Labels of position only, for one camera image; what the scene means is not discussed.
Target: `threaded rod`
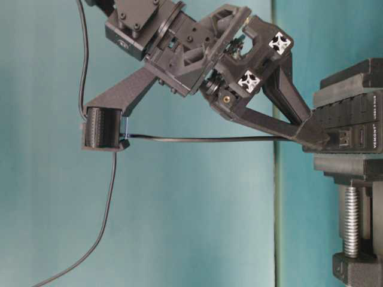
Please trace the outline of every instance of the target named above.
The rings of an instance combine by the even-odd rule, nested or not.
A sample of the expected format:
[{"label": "threaded rod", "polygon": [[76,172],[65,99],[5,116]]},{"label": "threaded rod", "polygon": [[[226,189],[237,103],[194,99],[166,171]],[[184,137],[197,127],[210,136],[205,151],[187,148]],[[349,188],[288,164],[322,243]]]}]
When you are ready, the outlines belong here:
[{"label": "threaded rod", "polygon": [[346,187],[344,253],[347,257],[359,255],[359,192],[356,187]]}]

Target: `black cylinder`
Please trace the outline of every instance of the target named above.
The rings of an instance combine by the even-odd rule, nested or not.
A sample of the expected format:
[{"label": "black cylinder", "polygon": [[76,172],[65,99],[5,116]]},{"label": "black cylinder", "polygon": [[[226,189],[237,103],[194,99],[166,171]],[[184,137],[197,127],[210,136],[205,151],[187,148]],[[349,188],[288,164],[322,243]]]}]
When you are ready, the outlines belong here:
[{"label": "black cylinder", "polygon": [[118,148],[121,110],[88,108],[85,145],[90,148]]}]

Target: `black cable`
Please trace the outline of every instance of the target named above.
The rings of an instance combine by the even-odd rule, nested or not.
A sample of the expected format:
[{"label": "black cable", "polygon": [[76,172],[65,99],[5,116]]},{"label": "black cable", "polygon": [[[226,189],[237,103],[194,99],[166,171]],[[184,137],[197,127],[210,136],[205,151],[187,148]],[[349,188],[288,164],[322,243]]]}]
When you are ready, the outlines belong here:
[{"label": "black cable", "polygon": [[[84,8],[83,4],[81,3],[81,0],[76,0],[77,5],[78,5],[78,11],[80,13],[80,18],[81,18],[81,26],[83,28],[83,38],[84,38],[84,64],[83,64],[83,73],[81,75],[81,83],[80,83],[80,92],[78,96],[78,108],[81,117],[86,120],[86,116],[83,114],[83,99],[84,99],[84,88],[85,88],[85,80],[86,80],[86,74],[87,74],[87,67],[88,67],[88,62],[89,62],[89,46],[88,46],[88,36],[87,36],[87,28],[86,28],[86,20],[85,20],[85,13],[84,13]],[[112,193],[113,193],[113,186],[114,186],[114,179],[115,179],[115,170],[117,167],[117,154],[114,152],[112,153],[112,175],[109,183],[109,191],[108,191],[108,196],[107,196],[107,204],[105,206],[105,212],[104,212],[104,218],[102,220],[101,224],[101,230],[98,234],[98,237],[92,247],[73,265],[69,266],[67,269],[61,271],[60,273],[44,280],[41,281],[40,283],[37,283],[33,287],[41,287],[44,286],[45,284],[48,284],[57,278],[60,278],[61,276],[67,274],[68,272],[72,271],[74,268],[79,266],[82,262],[85,261],[86,258],[96,249],[98,244],[101,241],[102,236],[104,235],[105,232],[105,227],[107,226],[108,222],[108,215],[109,215],[109,209],[110,209],[110,203],[112,199]]]},{"label": "black cable", "polygon": [[105,227],[107,226],[109,209],[110,209],[110,203],[111,203],[112,193],[113,193],[115,170],[116,170],[116,165],[117,165],[117,154],[115,152],[112,154],[112,158],[113,158],[112,176],[111,176],[111,180],[110,180],[110,184],[109,184],[109,192],[108,192],[107,205],[106,205],[106,208],[105,208],[104,218],[102,220],[101,230],[100,230],[100,233],[98,234],[98,237],[97,237],[96,241],[94,242],[92,247],[79,260],[77,260],[73,265],[69,266],[67,269],[61,271],[60,273],[58,273],[58,274],[56,274],[56,275],[54,275],[54,276],[52,276],[52,277],[50,277],[50,278],[48,278],[48,279],[46,279],[44,281],[41,281],[40,283],[37,283],[33,287],[44,286],[45,284],[48,284],[49,282],[52,282],[52,281],[56,280],[57,278],[67,274],[68,272],[70,272],[71,270],[73,270],[74,268],[79,266],[82,262],[84,262],[85,259],[88,258],[88,256],[96,249],[98,243],[100,243],[101,238],[104,235]]},{"label": "black cable", "polygon": [[89,40],[88,40],[88,28],[86,25],[84,7],[81,0],[76,0],[78,6],[78,12],[80,13],[81,28],[83,31],[83,44],[84,44],[84,62],[83,70],[81,73],[80,80],[80,91],[78,92],[78,111],[80,112],[81,117],[86,121],[86,115],[84,114],[84,91],[85,91],[85,82],[86,75],[88,72],[88,63],[89,63]]},{"label": "black cable", "polygon": [[243,136],[233,138],[164,138],[161,136],[148,136],[129,134],[128,138],[132,139],[146,139],[148,141],[156,142],[260,142],[260,141],[290,141],[289,139],[280,136]]}]

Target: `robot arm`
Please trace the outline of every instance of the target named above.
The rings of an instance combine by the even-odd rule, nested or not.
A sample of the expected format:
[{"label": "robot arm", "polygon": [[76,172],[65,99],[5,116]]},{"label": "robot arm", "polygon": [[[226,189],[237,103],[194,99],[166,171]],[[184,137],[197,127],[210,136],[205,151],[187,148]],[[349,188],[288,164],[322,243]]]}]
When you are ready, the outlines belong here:
[{"label": "robot arm", "polygon": [[[107,38],[145,66],[85,105],[84,149],[127,148],[121,122],[157,80],[184,97],[199,90],[227,120],[316,150],[329,141],[292,82],[293,39],[249,8],[223,5],[197,22],[181,1],[87,2],[108,16]],[[253,46],[242,55],[245,37]],[[261,88],[289,123],[247,108]]]}]

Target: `teal backdrop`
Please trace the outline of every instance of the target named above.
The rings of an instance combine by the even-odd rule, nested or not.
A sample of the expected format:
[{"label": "teal backdrop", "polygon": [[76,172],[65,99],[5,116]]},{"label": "teal backdrop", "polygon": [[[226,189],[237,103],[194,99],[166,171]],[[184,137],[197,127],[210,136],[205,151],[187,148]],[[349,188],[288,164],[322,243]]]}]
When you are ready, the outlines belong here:
[{"label": "teal backdrop", "polygon": [[[195,19],[224,4],[185,2]],[[270,20],[270,1],[233,3]],[[142,63],[105,38],[100,11],[86,7],[86,16],[90,100]],[[111,155],[80,149],[83,46],[75,1],[3,1],[0,35],[0,286],[31,286],[93,244]],[[272,112],[262,95],[253,105]],[[130,132],[261,134],[224,121],[199,93],[183,99],[159,85],[135,109]],[[83,265],[51,286],[273,286],[273,191],[272,143],[132,141],[118,155],[104,239]]]},{"label": "teal backdrop", "polygon": [[[274,19],[295,40],[294,82],[312,107],[321,79],[368,57],[383,57],[383,2],[274,0]],[[332,276],[342,250],[338,193],[293,143],[277,149],[278,286],[344,286]]]}]

